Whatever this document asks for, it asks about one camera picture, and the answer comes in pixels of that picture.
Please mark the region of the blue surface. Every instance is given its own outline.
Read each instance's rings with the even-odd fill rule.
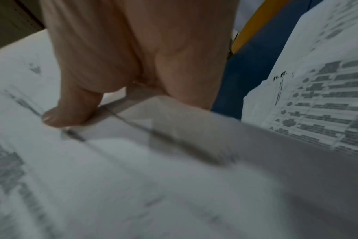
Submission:
[[[321,1],[290,1],[229,59],[213,112],[241,119],[243,98],[267,79],[302,14]]]

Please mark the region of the black line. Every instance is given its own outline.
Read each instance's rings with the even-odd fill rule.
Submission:
[[[21,8],[25,13],[28,14],[41,28],[45,29],[44,24],[35,17],[35,15],[20,1],[20,0],[14,0],[14,2]]]

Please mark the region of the human hand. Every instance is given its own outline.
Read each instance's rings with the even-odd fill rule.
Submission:
[[[61,69],[42,120],[74,126],[133,83],[203,109],[214,103],[238,0],[41,0]]]

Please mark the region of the yellow object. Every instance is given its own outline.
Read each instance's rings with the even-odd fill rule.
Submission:
[[[255,33],[269,22],[290,0],[265,0],[239,33],[231,47],[236,53]]]

